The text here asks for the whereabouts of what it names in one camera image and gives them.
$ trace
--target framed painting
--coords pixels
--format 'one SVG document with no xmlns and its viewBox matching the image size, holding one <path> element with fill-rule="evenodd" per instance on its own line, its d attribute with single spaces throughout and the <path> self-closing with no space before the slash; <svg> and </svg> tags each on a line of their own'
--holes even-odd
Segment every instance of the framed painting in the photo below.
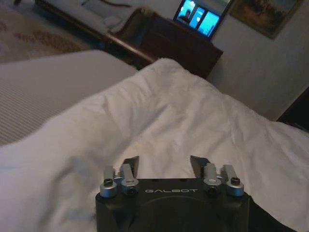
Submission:
<svg viewBox="0 0 309 232">
<path fill-rule="evenodd" d="M 231 15 L 274 39 L 302 0 L 236 0 Z"/>
</svg>

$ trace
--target white duvet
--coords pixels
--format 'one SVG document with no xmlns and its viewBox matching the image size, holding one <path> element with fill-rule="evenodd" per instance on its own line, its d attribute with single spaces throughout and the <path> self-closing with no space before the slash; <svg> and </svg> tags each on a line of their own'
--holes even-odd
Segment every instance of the white duvet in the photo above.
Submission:
<svg viewBox="0 0 309 232">
<path fill-rule="evenodd" d="M 140 156 L 138 178 L 194 177 L 189 156 L 234 165 L 277 220 L 309 230 L 309 136 L 270 122 L 172 60 L 0 148 L 0 230 L 95 232 L 103 167 Z"/>
</svg>

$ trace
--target carpet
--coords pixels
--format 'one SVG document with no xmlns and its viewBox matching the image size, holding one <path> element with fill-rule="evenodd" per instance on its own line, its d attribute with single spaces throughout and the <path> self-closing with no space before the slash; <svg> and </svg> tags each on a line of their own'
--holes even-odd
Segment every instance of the carpet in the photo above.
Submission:
<svg viewBox="0 0 309 232">
<path fill-rule="evenodd" d="M 91 45 L 70 33 L 0 2 L 0 63 L 89 49 Z"/>
</svg>

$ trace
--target white wall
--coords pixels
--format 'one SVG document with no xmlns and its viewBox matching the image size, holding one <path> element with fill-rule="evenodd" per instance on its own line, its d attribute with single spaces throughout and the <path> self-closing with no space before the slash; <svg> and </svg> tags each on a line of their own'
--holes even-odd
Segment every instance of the white wall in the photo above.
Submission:
<svg viewBox="0 0 309 232">
<path fill-rule="evenodd" d="M 224 12 L 229 3 L 228 0 L 198 0 L 197 2 L 218 15 Z"/>
<path fill-rule="evenodd" d="M 144 1 L 169 18 L 181 2 Z M 269 119 L 276 120 L 309 86 L 309 0 L 274 40 L 227 14 L 212 42 L 224 53 L 208 80 Z"/>
</svg>

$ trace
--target tv screen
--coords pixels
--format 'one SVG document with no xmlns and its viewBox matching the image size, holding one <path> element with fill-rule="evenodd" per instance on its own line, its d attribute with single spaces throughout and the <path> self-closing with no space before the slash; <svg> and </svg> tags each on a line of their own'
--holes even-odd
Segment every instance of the tv screen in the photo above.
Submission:
<svg viewBox="0 0 309 232">
<path fill-rule="evenodd" d="M 211 37 L 220 21 L 220 16 L 209 11 L 192 0 L 182 1 L 174 20 L 196 29 L 200 33 Z"/>
</svg>

